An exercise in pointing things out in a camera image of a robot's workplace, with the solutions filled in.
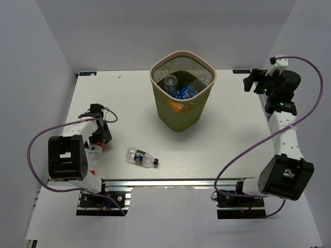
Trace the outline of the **red label water bottle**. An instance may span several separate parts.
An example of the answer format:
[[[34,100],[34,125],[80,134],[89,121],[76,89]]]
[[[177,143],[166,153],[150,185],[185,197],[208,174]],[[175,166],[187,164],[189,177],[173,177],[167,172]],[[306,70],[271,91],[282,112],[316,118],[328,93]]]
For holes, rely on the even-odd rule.
[[[89,146],[87,153],[88,169],[95,176],[97,175],[99,169],[99,162],[101,160],[104,146],[104,142],[90,143]]]

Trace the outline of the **blue label bottle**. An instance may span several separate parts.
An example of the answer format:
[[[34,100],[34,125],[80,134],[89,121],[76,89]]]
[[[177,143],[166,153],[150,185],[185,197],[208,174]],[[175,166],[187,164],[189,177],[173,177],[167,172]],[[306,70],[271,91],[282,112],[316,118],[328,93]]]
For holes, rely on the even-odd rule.
[[[193,82],[182,88],[177,93],[176,98],[180,100],[190,99],[204,90],[210,83],[211,80],[207,76],[201,75]]]
[[[164,78],[164,90],[171,97],[175,97],[177,93],[178,78],[174,75],[168,75]]]

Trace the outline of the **orange juice bottle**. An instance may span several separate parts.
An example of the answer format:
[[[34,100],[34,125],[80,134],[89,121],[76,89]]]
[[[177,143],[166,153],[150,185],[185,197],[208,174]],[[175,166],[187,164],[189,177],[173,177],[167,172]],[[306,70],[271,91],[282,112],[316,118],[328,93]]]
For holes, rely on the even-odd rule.
[[[178,103],[175,101],[169,101],[166,103],[166,106],[170,111],[174,113],[185,113],[187,111],[187,105],[183,103]]]

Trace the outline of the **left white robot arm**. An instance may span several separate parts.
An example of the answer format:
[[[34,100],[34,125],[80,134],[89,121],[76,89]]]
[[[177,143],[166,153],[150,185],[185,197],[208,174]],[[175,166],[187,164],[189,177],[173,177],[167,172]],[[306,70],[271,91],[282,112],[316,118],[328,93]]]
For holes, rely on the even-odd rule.
[[[104,145],[112,140],[104,110],[101,104],[91,104],[88,112],[78,116],[78,123],[48,141],[49,177],[69,182],[85,192],[91,191],[91,199],[97,206],[108,203],[109,193],[104,189],[103,180],[95,175],[95,163],[89,164],[87,155],[101,155]]]

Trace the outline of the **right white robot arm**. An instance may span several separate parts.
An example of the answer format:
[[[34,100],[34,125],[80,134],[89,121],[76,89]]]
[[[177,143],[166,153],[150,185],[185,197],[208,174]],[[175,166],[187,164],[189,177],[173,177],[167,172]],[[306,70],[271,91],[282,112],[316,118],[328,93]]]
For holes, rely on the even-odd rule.
[[[256,83],[254,93],[267,97],[264,110],[274,135],[274,156],[258,178],[244,179],[242,188],[233,193],[240,206],[251,202],[253,195],[298,200],[314,172],[313,164],[300,151],[293,126],[297,111],[292,99],[300,82],[300,75],[290,70],[268,75],[266,70],[253,69],[244,79],[245,91]]]

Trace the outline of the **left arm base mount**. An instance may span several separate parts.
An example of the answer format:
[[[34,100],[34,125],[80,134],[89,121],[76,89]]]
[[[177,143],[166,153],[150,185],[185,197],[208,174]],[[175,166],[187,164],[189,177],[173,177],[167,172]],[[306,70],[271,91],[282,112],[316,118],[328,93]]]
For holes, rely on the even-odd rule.
[[[104,195],[112,198],[126,214],[131,200],[131,187],[107,187]],[[117,205],[108,198],[80,193],[77,216],[124,216]]]

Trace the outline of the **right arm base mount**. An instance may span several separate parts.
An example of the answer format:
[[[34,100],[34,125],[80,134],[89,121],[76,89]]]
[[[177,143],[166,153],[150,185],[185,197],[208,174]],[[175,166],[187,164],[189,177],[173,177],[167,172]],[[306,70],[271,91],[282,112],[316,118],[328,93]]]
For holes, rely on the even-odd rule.
[[[217,203],[217,218],[219,220],[266,218],[263,199],[224,196],[214,191],[211,194],[211,200]]]

